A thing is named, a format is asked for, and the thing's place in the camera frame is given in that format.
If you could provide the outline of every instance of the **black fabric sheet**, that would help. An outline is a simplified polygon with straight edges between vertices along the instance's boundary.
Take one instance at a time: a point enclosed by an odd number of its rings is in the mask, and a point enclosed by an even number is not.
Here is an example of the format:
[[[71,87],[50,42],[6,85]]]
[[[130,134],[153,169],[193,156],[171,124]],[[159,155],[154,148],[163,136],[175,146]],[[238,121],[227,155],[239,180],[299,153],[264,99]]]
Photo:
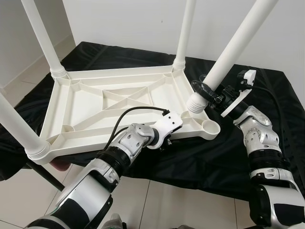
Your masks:
[[[67,71],[163,66],[175,56],[137,49],[80,43],[64,60]],[[189,81],[207,74],[214,61],[186,58],[185,74]],[[256,69],[256,86],[270,89],[277,97],[285,117],[285,148],[291,171],[303,195],[305,177],[305,112],[283,72],[234,65],[223,85],[236,84],[242,70]],[[48,107],[54,81],[48,74],[15,108],[39,134]],[[253,90],[245,99],[265,113],[279,133],[276,108],[268,95]],[[199,137],[174,140],[164,151],[144,149],[126,176],[146,178],[166,184],[248,200],[250,186],[247,152],[242,132],[232,120],[206,109],[221,126],[213,141]],[[23,167],[27,158],[19,143],[0,127],[0,178],[8,179]],[[61,156],[59,159],[85,166],[96,152]]]

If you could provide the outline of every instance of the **black robot arm segment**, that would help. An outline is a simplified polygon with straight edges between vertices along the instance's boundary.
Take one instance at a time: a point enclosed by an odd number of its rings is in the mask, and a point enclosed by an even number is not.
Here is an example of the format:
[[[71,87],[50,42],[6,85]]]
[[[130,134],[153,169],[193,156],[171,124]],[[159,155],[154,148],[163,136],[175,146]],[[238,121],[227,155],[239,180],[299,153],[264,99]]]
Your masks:
[[[253,83],[253,72],[241,72],[238,91],[231,86],[220,93],[202,82],[192,82],[193,89],[223,117],[228,115],[244,135],[253,188],[250,193],[250,217],[256,225],[287,229],[305,222],[305,201],[289,171],[289,163],[279,147],[280,139],[269,118],[248,106],[240,96]]]
[[[151,126],[131,124],[114,137],[107,149],[100,151],[63,190],[56,210],[26,228],[96,229],[112,205],[111,193],[120,177],[142,148],[159,148],[170,133],[182,127],[178,114],[163,115]]]

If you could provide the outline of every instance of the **tiled floor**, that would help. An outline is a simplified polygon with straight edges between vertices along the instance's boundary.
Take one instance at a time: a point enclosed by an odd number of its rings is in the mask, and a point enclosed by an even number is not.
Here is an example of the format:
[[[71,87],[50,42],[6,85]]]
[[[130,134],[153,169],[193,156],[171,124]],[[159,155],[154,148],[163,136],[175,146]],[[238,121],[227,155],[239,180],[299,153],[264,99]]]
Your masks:
[[[72,37],[56,47],[60,59],[75,47]],[[28,72],[5,96],[15,106],[49,72],[46,60]],[[73,165],[59,172],[45,167],[64,185],[81,170]],[[0,228],[18,229],[53,211],[60,192],[32,170],[21,170],[0,182]],[[253,226],[248,203],[199,190],[155,181],[122,177],[112,194],[114,202],[105,220],[119,213],[129,229],[170,229],[182,224],[196,229],[242,229]]]

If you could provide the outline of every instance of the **white plastic frame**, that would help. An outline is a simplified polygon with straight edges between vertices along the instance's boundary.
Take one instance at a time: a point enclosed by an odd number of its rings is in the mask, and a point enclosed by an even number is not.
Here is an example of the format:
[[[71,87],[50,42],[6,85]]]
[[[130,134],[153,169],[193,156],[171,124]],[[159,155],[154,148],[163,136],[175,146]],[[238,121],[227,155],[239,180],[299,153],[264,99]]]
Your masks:
[[[185,67],[185,51],[187,48],[188,38],[190,35],[193,12],[195,9],[196,0],[187,0],[183,26],[181,31],[181,36],[178,45],[177,56],[174,61],[173,66],[163,66],[163,67],[150,67],[150,68],[134,68],[134,69],[115,69],[115,70],[100,70],[100,71],[87,71],[87,72],[66,72],[64,67],[60,64],[60,61],[56,55],[56,52],[52,46],[52,43],[48,37],[45,27],[42,23],[34,0],[21,0],[25,8],[25,11],[29,17],[32,24],[34,32],[37,39],[41,45],[44,55],[50,65],[51,74],[55,80],[55,85],[53,88],[50,105],[46,114],[45,122],[43,125],[42,133],[40,138],[35,135],[32,129],[23,121],[22,117],[9,105],[3,96],[0,96],[0,123],[16,138],[18,142],[25,148],[28,157],[35,161],[37,164],[46,164],[50,162],[53,158],[59,155],[74,154],[90,150],[97,150],[103,148],[103,142],[106,141],[109,136],[112,126],[102,127],[102,128],[92,128],[77,130],[81,125],[86,126],[84,123],[77,123],[75,125],[70,125],[69,123],[74,123],[75,119],[78,119],[79,115],[70,114],[74,108],[75,101],[83,101],[80,96],[80,100],[76,100],[76,92],[87,92],[90,94],[97,95],[98,98],[111,97],[110,100],[119,99],[116,93],[104,92],[106,90],[97,89],[96,87],[105,86],[105,82],[109,84],[113,79],[125,80],[128,77],[135,77],[141,79],[148,79],[153,77],[153,75],[161,74],[162,76],[170,79],[169,85],[173,86],[175,89],[173,91],[178,91],[174,93],[177,100],[182,104],[186,103],[186,97],[190,96],[192,89],[186,80],[184,72],[182,71]],[[256,31],[259,29],[261,24],[264,22],[266,17],[269,15],[270,11],[277,3],[278,0],[257,0],[245,20],[235,33],[234,37],[231,39],[226,49],[217,60],[216,64],[209,72],[205,79],[205,83],[209,85],[213,90],[221,83],[223,78],[226,76],[227,72],[233,66],[234,62],[237,60],[239,55],[245,49],[247,44],[250,42],[251,38],[254,36]],[[176,82],[175,77],[181,78],[182,83],[179,85]],[[84,82],[97,82],[95,85],[88,86]],[[143,80],[134,82],[134,84],[142,84]],[[135,85],[130,85],[130,87],[125,87],[127,90],[132,90],[130,88],[136,87]],[[160,92],[167,93],[166,89],[162,89]],[[134,102],[139,102],[137,99],[126,98],[126,100],[118,101],[120,103],[117,106],[122,106],[122,104],[134,106]],[[101,109],[104,108],[104,103],[100,104]],[[67,111],[67,114],[56,115],[60,108]],[[84,115],[84,111],[79,109],[81,115]],[[173,138],[183,138],[191,136],[201,136],[205,139],[212,140],[219,133],[220,128],[217,123],[211,121],[205,112],[201,114],[192,114],[188,111],[178,112],[183,119],[183,129],[177,131],[173,135]],[[145,120],[145,123],[152,124],[156,120]],[[84,145],[79,144],[80,138],[87,138],[87,142]]]

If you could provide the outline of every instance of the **white cylindrical pole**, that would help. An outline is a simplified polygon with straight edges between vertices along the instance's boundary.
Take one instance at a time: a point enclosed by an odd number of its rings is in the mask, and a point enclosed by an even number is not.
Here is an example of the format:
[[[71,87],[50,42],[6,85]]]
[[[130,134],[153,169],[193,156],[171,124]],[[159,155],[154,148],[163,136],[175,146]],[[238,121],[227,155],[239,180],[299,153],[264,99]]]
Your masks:
[[[256,0],[246,18],[203,81],[213,91],[228,74],[277,2],[278,0]]]
[[[49,151],[50,143],[37,136],[1,93],[0,123],[24,147],[30,159]]]
[[[28,15],[30,23],[34,29],[38,42],[42,48],[42,51],[49,63],[50,72],[54,77],[64,77],[67,72],[61,65],[57,54],[54,50],[52,42],[48,36],[48,33],[43,25],[37,7],[34,0],[21,0],[25,12]]]
[[[176,55],[176,59],[173,62],[173,68],[175,70],[180,70],[185,68],[185,53],[191,33],[195,6],[196,6],[196,0],[187,0],[184,11],[183,22],[182,22],[177,55]]]

